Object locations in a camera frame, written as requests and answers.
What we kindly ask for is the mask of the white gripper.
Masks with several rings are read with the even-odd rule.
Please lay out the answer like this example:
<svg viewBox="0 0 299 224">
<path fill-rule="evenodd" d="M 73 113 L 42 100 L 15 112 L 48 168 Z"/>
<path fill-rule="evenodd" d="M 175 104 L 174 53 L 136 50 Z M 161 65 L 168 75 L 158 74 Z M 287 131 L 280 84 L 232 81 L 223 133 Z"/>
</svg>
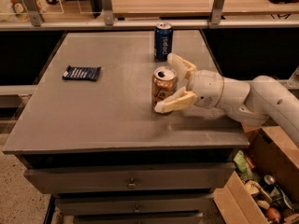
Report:
<svg viewBox="0 0 299 224">
<path fill-rule="evenodd" d="M 193 104 L 203 108 L 212 108 L 218 103 L 224 85 L 223 77 L 219 73 L 208 70 L 197 71 L 195 64 L 175 53 L 168 54 L 167 61 L 176 71 L 178 80 L 190 78 L 187 90 L 182 87 L 173 95 L 158 102 L 154 107 L 155 112 L 165 114 L 185 109 Z"/>
</svg>

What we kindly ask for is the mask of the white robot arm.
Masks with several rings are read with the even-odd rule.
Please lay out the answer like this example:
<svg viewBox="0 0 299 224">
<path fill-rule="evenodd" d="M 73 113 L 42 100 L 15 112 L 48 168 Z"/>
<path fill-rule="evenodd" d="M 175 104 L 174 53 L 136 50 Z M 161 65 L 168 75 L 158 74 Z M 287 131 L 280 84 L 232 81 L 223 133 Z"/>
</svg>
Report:
<svg viewBox="0 0 299 224">
<path fill-rule="evenodd" d="M 273 119 L 299 146 L 299 100 L 277 80 L 258 76 L 250 82 L 223 77 L 217 72 L 199 70 L 177 54 L 167 61 L 178 80 L 186 84 L 157 103 L 157 113 L 182 110 L 191 105 L 216 107 L 226 116 L 249 126 L 260 126 Z"/>
</svg>

